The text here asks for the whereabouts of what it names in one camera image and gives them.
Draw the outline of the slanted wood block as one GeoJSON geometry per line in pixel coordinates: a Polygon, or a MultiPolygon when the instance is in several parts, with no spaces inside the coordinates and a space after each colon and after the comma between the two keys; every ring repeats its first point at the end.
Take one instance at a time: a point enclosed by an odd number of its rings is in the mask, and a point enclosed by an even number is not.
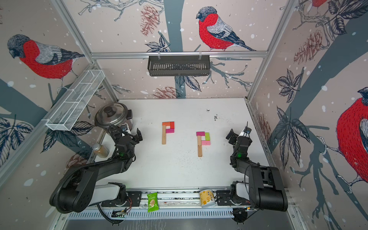
{"type": "Polygon", "coordinates": [[[197,152],[198,152],[198,157],[202,157],[202,156],[203,156],[203,153],[202,153],[202,146],[201,146],[201,145],[198,145],[198,147],[197,147],[197,152]]]}

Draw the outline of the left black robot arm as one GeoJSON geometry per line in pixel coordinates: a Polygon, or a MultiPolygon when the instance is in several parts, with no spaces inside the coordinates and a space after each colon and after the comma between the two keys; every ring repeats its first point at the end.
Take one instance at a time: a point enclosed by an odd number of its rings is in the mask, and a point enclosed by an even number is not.
{"type": "Polygon", "coordinates": [[[137,129],[136,134],[132,135],[114,125],[109,126],[108,133],[115,144],[112,157],[105,161],[69,168],[55,188],[49,203],[59,213],[79,213],[88,206],[107,200],[126,200],[125,185],[108,183],[98,186],[96,182],[129,169],[136,160],[135,146],[143,141],[142,133],[137,129]]]}

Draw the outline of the thin wood block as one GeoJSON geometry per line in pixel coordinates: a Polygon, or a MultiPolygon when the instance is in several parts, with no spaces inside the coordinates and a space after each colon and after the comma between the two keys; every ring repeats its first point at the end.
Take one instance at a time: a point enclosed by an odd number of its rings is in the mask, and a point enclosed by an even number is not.
{"type": "Polygon", "coordinates": [[[162,126],[162,134],[163,136],[166,136],[166,126],[165,125],[162,126]]]}

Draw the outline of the natural wood block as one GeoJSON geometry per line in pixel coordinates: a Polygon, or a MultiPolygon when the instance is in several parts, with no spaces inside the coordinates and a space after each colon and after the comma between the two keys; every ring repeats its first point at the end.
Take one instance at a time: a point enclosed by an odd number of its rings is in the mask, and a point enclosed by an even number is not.
{"type": "Polygon", "coordinates": [[[202,137],[201,136],[197,136],[197,145],[202,146],[202,137]]]}

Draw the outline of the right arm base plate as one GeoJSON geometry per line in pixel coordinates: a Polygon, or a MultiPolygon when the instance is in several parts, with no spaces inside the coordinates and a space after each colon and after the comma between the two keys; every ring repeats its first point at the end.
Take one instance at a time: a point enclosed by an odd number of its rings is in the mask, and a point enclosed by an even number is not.
{"type": "Polygon", "coordinates": [[[244,181],[233,181],[230,189],[215,191],[215,201],[218,206],[250,206],[246,188],[248,184],[244,181]]]}

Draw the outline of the wide wood block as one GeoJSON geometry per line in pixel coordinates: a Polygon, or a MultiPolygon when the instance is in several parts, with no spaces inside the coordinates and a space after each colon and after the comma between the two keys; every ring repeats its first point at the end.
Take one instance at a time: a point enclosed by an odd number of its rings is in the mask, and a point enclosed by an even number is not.
{"type": "Polygon", "coordinates": [[[166,134],[162,136],[162,145],[166,145],[166,134]]]}

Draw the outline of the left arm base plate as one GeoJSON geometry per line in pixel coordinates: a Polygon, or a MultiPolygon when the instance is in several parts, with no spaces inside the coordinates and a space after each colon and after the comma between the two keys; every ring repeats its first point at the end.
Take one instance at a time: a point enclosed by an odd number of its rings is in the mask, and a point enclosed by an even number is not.
{"type": "Polygon", "coordinates": [[[104,208],[139,207],[141,197],[141,191],[128,191],[126,192],[126,200],[124,202],[118,199],[107,200],[102,202],[101,206],[104,208]]]}

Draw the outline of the green block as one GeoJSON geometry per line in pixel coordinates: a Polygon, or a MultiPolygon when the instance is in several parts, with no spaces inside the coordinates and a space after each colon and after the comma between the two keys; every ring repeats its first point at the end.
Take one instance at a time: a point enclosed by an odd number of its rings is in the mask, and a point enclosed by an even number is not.
{"type": "Polygon", "coordinates": [[[205,141],[210,141],[210,134],[205,132],[205,141]]]}

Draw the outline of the light pink block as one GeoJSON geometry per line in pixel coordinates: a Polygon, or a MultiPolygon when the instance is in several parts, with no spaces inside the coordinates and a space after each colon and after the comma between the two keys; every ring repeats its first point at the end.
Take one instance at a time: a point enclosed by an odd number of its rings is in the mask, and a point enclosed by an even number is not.
{"type": "Polygon", "coordinates": [[[203,145],[203,146],[210,146],[211,145],[211,142],[209,140],[202,140],[201,141],[201,145],[203,145]]]}

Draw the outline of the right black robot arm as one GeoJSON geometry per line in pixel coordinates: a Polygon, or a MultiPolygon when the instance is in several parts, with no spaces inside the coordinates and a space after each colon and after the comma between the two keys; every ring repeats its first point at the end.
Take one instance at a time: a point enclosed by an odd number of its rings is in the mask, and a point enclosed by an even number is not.
{"type": "Polygon", "coordinates": [[[248,200],[254,208],[285,212],[288,208],[288,199],[279,169],[262,166],[248,157],[248,149],[252,144],[251,131],[251,128],[245,127],[240,134],[236,134],[233,129],[227,134],[226,140],[233,148],[230,165],[248,178],[245,189],[249,196],[248,200]]]}

